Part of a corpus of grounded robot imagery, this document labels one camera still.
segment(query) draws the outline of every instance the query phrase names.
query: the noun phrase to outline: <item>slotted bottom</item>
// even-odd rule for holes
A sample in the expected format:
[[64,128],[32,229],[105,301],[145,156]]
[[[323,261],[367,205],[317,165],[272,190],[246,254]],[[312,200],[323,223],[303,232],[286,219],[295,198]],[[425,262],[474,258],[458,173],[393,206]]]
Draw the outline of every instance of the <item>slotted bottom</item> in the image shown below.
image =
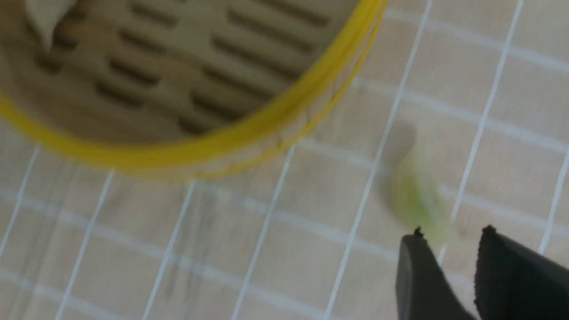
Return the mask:
[[107,143],[198,138],[260,110],[325,51],[357,0],[80,0],[50,53],[23,0],[0,37],[33,114]]

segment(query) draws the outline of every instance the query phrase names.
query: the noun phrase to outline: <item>yellow rim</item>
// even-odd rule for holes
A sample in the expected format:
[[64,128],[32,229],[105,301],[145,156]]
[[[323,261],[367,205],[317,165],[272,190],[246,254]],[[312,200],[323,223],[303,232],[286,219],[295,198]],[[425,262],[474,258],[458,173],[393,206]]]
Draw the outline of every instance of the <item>yellow rim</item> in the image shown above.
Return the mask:
[[[165,143],[164,145],[156,146],[126,147],[84,141],[68,134],[54,131],[29,117],[1,93],[0,112],[25,134],[50,148],[64,154],[79,157],[89,163],[115,166],[119,169],[130,171],[167,169],[169,167],[204,163],[220,158],[225,154],[255,143],[255,141],[259,141],[259,139],[269,134],[273,134],[308,108],[309,102],[316,99],[334,81],[349,59],[353,57],[353,54],[373,25],[377,13],[383,10],[384,4],[384,0],[360,0],[346,26],[327,52],[292,88],[258,114],[235,126],[204,136],[197,141]],[[317,117],[318,120],[322,119],[329,112],[333,104],[347,88],[347,85],[342,87],[341,93],[332,99],[322,114]],[[309,131],[317,122],[312,121],[295,138]],[[268,150],[259,159],[241,163],[227,170],[210,173],[207,176],[237,171],[257,163],[288,147],[294,140],[290,139],[282,146]]]

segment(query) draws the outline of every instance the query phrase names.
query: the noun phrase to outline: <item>bamboo steamer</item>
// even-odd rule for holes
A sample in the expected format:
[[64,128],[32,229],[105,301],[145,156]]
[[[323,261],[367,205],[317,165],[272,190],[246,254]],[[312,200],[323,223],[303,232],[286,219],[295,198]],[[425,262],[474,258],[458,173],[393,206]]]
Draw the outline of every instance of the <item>bamboo steamer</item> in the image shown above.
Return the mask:
[[0,1],[0,113],[43,145],[156,178],[256,164],[349,87],[384,0],[79,0],[42,51]]

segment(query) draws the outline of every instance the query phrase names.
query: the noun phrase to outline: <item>dough piece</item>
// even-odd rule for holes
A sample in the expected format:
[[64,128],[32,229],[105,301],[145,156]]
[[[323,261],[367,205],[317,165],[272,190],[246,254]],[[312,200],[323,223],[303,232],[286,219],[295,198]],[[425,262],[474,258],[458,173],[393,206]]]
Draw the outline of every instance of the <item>dough piece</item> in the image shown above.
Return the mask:
[[53,32],[57,24],[73,8],[77,0],[25,0],[26,15],[40,36],[46,51],[53,44]]

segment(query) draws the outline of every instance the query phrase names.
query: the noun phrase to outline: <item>white grid line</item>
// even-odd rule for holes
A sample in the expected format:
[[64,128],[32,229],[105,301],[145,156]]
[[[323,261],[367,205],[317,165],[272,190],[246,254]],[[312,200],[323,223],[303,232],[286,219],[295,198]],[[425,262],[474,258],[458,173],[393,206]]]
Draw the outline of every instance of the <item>white grid line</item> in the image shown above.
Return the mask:
[[283,185],[285,184],[285,177],[288,172],[288,167],[290,166],[290,162],[292,160],[292,155],[294,154],[294,150],[296,145],[293,145],[289,150],[284,161],[283,169],[281,170],[281,175],[277,182],[277,186],[275,188],[275,193],[273,194],[273,198],[271,200],[271,204],[269,205],[269,211],[267,212],[267,216],[265,217],[265,222],[263,223],[263,227],[261,229],[261,233],[259,234],[259,240],[257,241],[257,245],[255,246],[255,251],[253,253],[253,257],[251,258],[251,263],[249,264],[249,269],[247,270],[247,274],[245,275],[245,279],[243,280],[243,286],[239,292],[239,296],[237,297],[237,302],[235,303],[235,308],[233,309],[233,314],[231,316],[231,320],[237,320],[239,316],[239,312],[241,311],[241,305],[243,304],[243,299],[245,298],[245,293],[247,292],[247,288],[249,287],[249,282],[251,281],[251,276],[253,275],[253,270],[255,269],[255,264],[257,263],[257,258],[259,258],[259,254],[261,252],[261,247],[263,246],[263,242],[265,241],[265,237],[267,235],[267,231],[269,230],[269,225],[271,223],[271,218],[275,212],[275,207],[277,206],[277,201],[279,196],[281,195],[281,191]]
[[85,250],[87,249],[87,244],[89,243],[89,237],[91,237],[91,232],[93,230],[93,227],[97,223],[97,217],[99,216],[99,212],[101,212],[103,203],[105,202],[106,195],[109,192],[113,176],[114,176],[114,170],[111,170],[107,175],[105,184],[103,185],[103,188],[101,190],[101,195],[99,196],[99,200],[97,202],[97,206],[95,207],[95,212],[93,213],[93,216],[89,221],[89,225],[87,226],[87,230],[85,231],[85,235],[83,236],[83,242],[81,243],[79,253],[77,254],[77,259],[75,260],[75,265],[73,266],[73,271],[71,272],[71,277],[69,278],[69,282],[67,283],[67,288],[65,288],[65,293],[63,294],[63,298],[61,299],[61,303],[57,310],[57,315],[55,316],[55,320],[61,320],[61,318],[63,317],[63,311],[65,310],[67,300],[71,295],[71,290],[73,289],[73,285],[75,284],[75,279],[77,278],[77,274],[79,273],[79,268],[81,267],[81,262],[83,261],[83,255],[85,254]]
[[[206,192],[212,193],[212,194],[216,194],[216,195],[222,195],[225,197],[230,198],[231,201],[236,202],[237,204],[242,204],[242,203],[248,203],[250,205],[252,205],[252,208],[254,210],[254,212],[257,212],[255,210],[258,210],[257,213],[259,214],[266,214],[266,210],[262,211],[262,208],[267,208],[268,206],[262,204],[262,203],[258,203],[256,202],[256,200],[252,200],[252,199],[248,199],[248,198],[240,198],[237,195],[233,195],[230,192],[227,192],[221,188],[218,187],[213,187],[207,183],[199,183],[198,187]],[[4,188],[2,186],[0,186],[0,196],[4,197],[4,198],[10,198],[10,197],[14,197],[14,192],[11,192],[9,189]],[[41,212],[41,214],[49,216],[51,218],[54,219],[61,219],[62,221],[66,222],[66,223],[71,223],[72,225],[78,227],[78,228],[84,228],[86,229],[88,226],[88,223],[90,222],[89,219],[86,219],[82,216],[78,216],[76,214],[73,214],[71,212],[67,212],[67,211],[58,211],[57,209],[53,208],[52,206],[43,203],[40,200],[35,200],[35,199],[30,199],[30,198],[24,198],[22,205],[25,207],[31,207],[36,209],[37,211]],[[292,219],[286,218],[286,219],[280,219],[280,216],[287,216],[287,217],[293,217]],[[321,232],[323,233],[327,233],[330,235],[330,240],[331,241],[336,241],[338,243],[341,244],[346,244],[347,239],[348,239],[348,234],[341,231],[341,230],[337,230],[331,227],[328,227],[324,224],[320,224],[317,222],[313,222],[313,221],[308,221],[300,216],[296,216],[293,214],[287,214],[284,212],[275,212],[275,219],[283,221],[285,223],[289,223],[291,224],[293,227],[298,227],[301,229],[305,229],[308,232],[314,233],[316,235],[320,235],[323,236],[321,234]],[[100,237],[103,237],[104,239],[110,240],[120,246],[123,246],[125,248],[131,249],[135,252],[139,252],[143,255],[146,255],[148,257],[151,257],[153,259],[156,260],[161,260],[163,258],[164,255],[164,249],[160,248],[160,247],[156,247],[154,245],[150,245],[145,243],[143,240],[140,239],[136,239],[136,238],[132,238],[128,235],[124,235],[112,228],[109,227],[104,227],[101,225],[95,225],[93,227],[93,231],[92,231],[92,235],[97,235]],[[367,243],[366,241],[362,241],[360,239],[356,239],[354,241],[354,248],[362,251],[362,252],[367,252],[373,256],[377,256],[381,259],[384,259],[386,261],[390,261],[390,262],[396,262],[397,261],[397,256],[398,254],[396,252],[392,252],[389,251],[385,248],[382,248],[379,245],[376,244],[372,244],[372,243]],[[234,290],[240,290],[242,288],[242,283],[243,280],[241,280],[240,278],[233,276],[231,274],[228,274],[226,272],[223,272],[221,270],[218,270],[216,268],[213,268],[211,266],[208,265],[204,265],[199,261],[192,261],[190,258],[185,257],[185,256],[180,256],[180,255],[175,255],[175,254],[171,254],[170,258],[168,260],[168,263],[170,265],[174,264],[174,261],[179,261],[179,266],[182,269],[191,271],[192,273],[195,273],[196,275],[199,275],[203,278],[207,278],[210,280],[214,280],[219,284],[223,284],[229,288],[232,288]],[[13,273],[12,275],[10,275],[10,271],[7,270],[3,270],[2,268],[0,268],[0,279],[4,279],[4,277],[8,277],[14,279],[14,277],[16,278],[21,278],[20,275]],[[28,280],[24,280],[22,285],[28,285],[28,287],[32,288],[34,286],[34,284]],[[53,293],[52,296],[57,296],[59,295],[59,297],[63,296],[63,293],[59,292],[57,289],[55,288],[50,288],[50,287],[46,287],[46,286],[40,286],[39,287],[42,291],[51,291]],[[319,311],[319,313],[316,313],[315,310],[317,310],[317,308],[307,305],[306,303],[303,303],[301,301],[295,300],[291,297],[287,297],[284,296],[282,294],[273,292],[271,290],[265,289],[265,288],[258,288],[252,284],[249,285],[249,289],[247,291],[247,294],[255,297],[255,298],[259,298],[267,303],[270,303],[276,307],[281,307],[284,308],[286,310],[290,310],[292,312],[295,312],[297,314],[300,314],[304,317],[307,318],[311,318],[314,320],[321,320],[321,315],[324,314],[324,310]],[[116,320],[125,320],[125,318],[122,318],[120,316],[114,315],[112,313],[110,313],[109,311],[102,309],[100,307],[91,305],[89,302],[83,301],[81,299],[75,298],[70,296],[68,303],[67,303],[67,307],[70,307],[72,309],[75,309],[77,311],[80,311],[84,314],[90,315],[93,318],[97,318],[97,319],[101,319],[101,320],[108,320],[108,319],[116,319]]]
[[[452,213],[451,213],[452,222],[454,222],[454,220],[456,219],[456,215],[458,214],[460,202],[462,201],[464,195],[464,189],[466,188],[466,183],[468,181],[468,176],[470,175],[470,172],[472,170],[472,166],[476,158],[476,153],[478,152],[478,146],[480,145],[480,140],[482,139],[482,133],[484,132],[486,121],[488,120],[488,115],[490,114],[490,109],[492,108],[492,104],[494,103],[494,98],[496,97],[496,92],[498,91],[500,80],[502,79],[504,65],[506,64],[506,59],[508,58],[508,51],[510,50],[510,46],[512,45],[512,39],[514,38],[514,32],[518,24],[519,15],[522,12],[522,6],[523,6],[523,0],[518,0],[518,3],[516,5],[516,10],[512,17],[510,30],[508,31],[506,42],[504,43],[504,46],[502,48],[500,62],[498,63],[498,67],[496,68],[496,74],[492,82],[492,90],[490,91],[490,95],[488,96],[488,101],[486,102],[486,106],[484,106],[484,112],[482,113],[482,118],[480,119],[480,123],[478,124],[478,129],[476,130],[476,135],[474,137],[474,141],[472,142],[472,148],[470,151],[470,155],[468,156],[466,168],[464,169],[463,177],[462,180],[460,181],[459,190],[456,195],[455,204],[452,208]],[[439,263],[443,261],[445,252],[446,252],[446,246],[443,245],[442,249],[440,250],[439,257],[437,259]]]
[[[22,277],[19,273],[0,268],[0,280],[18,286],[20,290],[31,292],[37,294],[41,297],[48,298],[53,302],[60,303],[63,298],[63,292],[56,288],[50,286],[38,285],[32,281]],[[118,315],[112,314],[109,311],[102,309],[100,307],[94,306],[89,302],[70,297],[68,307],[70,309],[79,311],[86,314],[94,319],[99,320],[129,320],[127,318],[120,317]]]
[[563,185],[565,184],[565,176],[567,175],[567,168],[569,167],[569,148],[565,154],[565,159],[563,160],[563,165],[561,165],[561,170],[559,171],[559,176],[557,177],[557,184],[555,185],[555,192],[553,193],[553,200],[551,200],[551,207],[549,211],[549,216],[547,218],[547,227],[545,228],[545,233],[541,242],[539,243],[538,253],[542,255],[547,248],[547,243],[551,237],[551,231],[553,230],[553,224],[555,222],[555,215],[557,214],[557,206],[559,204],[559,198],[563,192]]
[[363,155],[343,150],[327,143],[317,142],[310,138],[302,138],[297,144],[305,149],[317,151],[319,154],[343,160],[359,167],[371,169],[373,166],[373,160],[367,159]]
[[539,218],[538,216],[519,212],[515,209],[504,207],[475,195],[463,194],[462,202],[472,204],[479,209],[486,210],[497,216],[511,219],[522,224],[533,225],[538,228],[545,228],[547,224],[545,219]]
[[[384,14],[384,19],[392,19],[411,24],[419,24],[419,14],[395,8],[386,9]],[[427,22],[427,29],[440,31],[444,34],[452,35],[458,39],[462,39],[465,42],[471,42],[481,47],[485,47],[496,51],[501,51],[502,46],[504,45],[503,42],[492,39],[483,34],[479,34],[478,32],[456,27],[442,21],[434,20],[432,18],[430,18],[429,21]],[[539,64],[548,69],[552,69],[563,73],[569,73],[569,62],[563,61],[558,58],[547,56],[545,54],[540,54],[538,52],[524,49],[514,45],[510,47],[510,51],[508,54],[519,59]]]
[[[362,79],[360,77],[357,77],[356,79],[357,83],[353,86],[354,88],[366,87],[372,91],[381,93],[383,95],[391,97],[395,96],[395,93],[390,89],[389,84],[385,84],[377,80]],[[410,101],[416,103],[425,108],[429,108],[434,112],[438,112],[440,114],[444,114],[446,116],[450,116],[471,124],[478,125],[480,119],[482,118],[481,115],[471,112],[469,110],[448,105],[443,101],[423,95],[422,93],[410,91],[408,89],[405,89],[405,92],[403,93],[403,101]],[[567,143],[561,140],[554,139],[551,137],[546,137],[531,130],[520,128],[500,120],[494,120],[488,118],[486,122],[486,128],[556,153],[564,154],[568,145]]]
[[14,210],[12,212],[12,216],[10,217],[10,222],[8,222],[8,226],[6,227],[6,233],[2,238],[2,243],[0,244],[0,260],[2,259],[2,255],[4,254],[4,250],[6,249],[6,244],[8,243],[8,238],[10,237],[10,233],[12,233],[12,228],[14,227],[14,223],[16,223],[16,218],[18,217],[18,213],[20,212],[20,206],[22,205],[22,199],[24,198],[24,190],[26,189],[26,185],[28,184],[28,180],[30,178],[30,174],[32,172],[35,160],[38,157],[39,150],[40,146],[36,145],[34,148],[34,152],[30,157],[30,162],[28,163],[26,172],[24,173],[22,184],[20,184],[20,189],[18,190],[16,196],[16,203],[14,204]]
[[366,202],[368,200],[369,193],[372,189],[373,181],[379,171],[380,168],[380,161],[381,156],[384,152],[385,145],[387,144],[387,137],[389,135],[389,131],[391,131],[391,127],[393,126],[393,122],[395,121],[395,117],[397,115],[397,109],[399,107],[399,103],[401,103],[401,98],[403,97],[403,91],[405,90],[405,85],[407,84],[407,78],[409,78],[409,73],[411,72],[411,67],[413,66],[413,61],[415,60],[415,56],[417,55],[417,51],[419,50],[419,44],[421,41],[421,37],[423,36],[423,32],[425,29],[425,25],[428,21],[428,15],[431,11],[432,7],[432,0],[427,1],[427,5],[421,16],[421,22],[419,28],[417,30],[417,34],[415,36],[415,40],[413,41],[413,48],[411,49],[411,54],[409,55],[409,59],[407,64],[405,65],[405,71],[403,72],[403,77],[401,78],[401,83],[399,84],[399,88],[397,90],[397,95],[393,101],[393,106],[391,107],[391,111],[389,113],[389,118],[387,119],[387,124],[385,126],[385,130],[381,137],[380,146],[377,150],[376,157],[373,161],[373,167],[369,174],[368,181],[366,183],[364,194],[360,201],[360,206],[358,207],[358,211],[356,214],[356,218],[354,219],[354,223],[352,225],[352,230],[350,232],[350,238],[346,243],[346,247],[344,249],[344,254],[342,256],[342,260],[340,261],[340,267],[338,269],[338,273],[336,275],[336,280],[334,282],[334,287],[332,289],[332,293],[330,294],[330,299],[328,300],[328,305],[326,307],[326,312],[324,313],[324,320],[329,320],[330,316],[332,315],[332,309],[334,307],[334,303],[336,302],[336,297],[338,295],[338,290],[340,289],[340,283],[342,282],[342,278],[344,277],[344,271],[348,264],[348,259],[350,252],[353,247],[354,240],[356,238],[357,229],[360,225],[361,216],[364,213],[364,208]]
[[154,299],[158,294],[158,289],[160,288],[162,277],[164,276],[164,272],[166,271],[166,267],[168,266],[168,260],[170,259],[170,255],[172,253],[172,249],[174,248],[174,243],[176,242],[176,237],[178,236],[178,232],[180,230],[180,226],[182,225],[182,221],[184,220],[186,211],[188,211],[189,202],[192,198],[192,194],[195,188],[196,188],[195,183],[192,183],[188,187],[188,192],[185,195],[184,203],[182,204],[180,214],[178,215],[178,220],[176,221],[176,225],[174,226],[174,230],[172,231],[172,235],[170,236],[168,246],[166,247],[166,251],[164,252],[164,257],[162,258],[162,262],[160,263],[160,268],[158,269],[158,274],[156,275],[156,279],[154,280],[154,286],[152,287],[152,291],[150,292],[150,296],[148,298],[148,301],[146,302],[146,307],[144,313],[142,314],[141,320],[147,320],[148,317],[150,316],[150,310],[152,309],[152,305],[154,304]]

